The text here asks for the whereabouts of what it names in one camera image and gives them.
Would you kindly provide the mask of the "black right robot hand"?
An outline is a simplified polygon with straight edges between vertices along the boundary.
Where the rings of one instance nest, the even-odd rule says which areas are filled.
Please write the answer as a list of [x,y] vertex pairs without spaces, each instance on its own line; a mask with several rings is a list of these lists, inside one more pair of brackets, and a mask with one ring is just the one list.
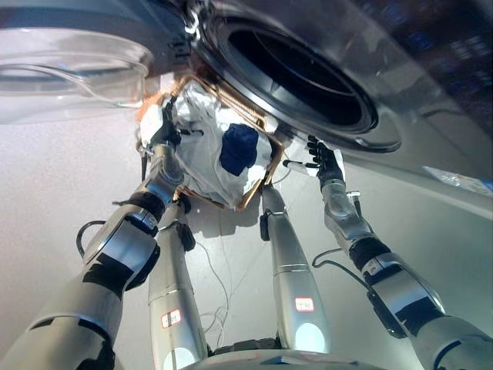
[[322,140],[315,136],[307,137],[307,149],[311,161],[304,163],[284,160],[283,166],[309,177],[316,177],[321,186],[332,180],[344,182],[344,162],[339,150],[329,149]]

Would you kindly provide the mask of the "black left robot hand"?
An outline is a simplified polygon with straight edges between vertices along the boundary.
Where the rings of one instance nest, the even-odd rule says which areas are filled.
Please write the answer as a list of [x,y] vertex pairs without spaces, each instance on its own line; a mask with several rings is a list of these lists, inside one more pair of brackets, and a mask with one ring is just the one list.
[[180,145],[182,140],[186,142],[199,139],[204,136],[201,129],[191,129],[178,125],[178,119],[174,116],[176,96],[165,101],[163,106],[153,103],[146,108],[142,119],[139,121],[139,137],[142,148],[151,150],[158,144],[169,144],[172,147]]

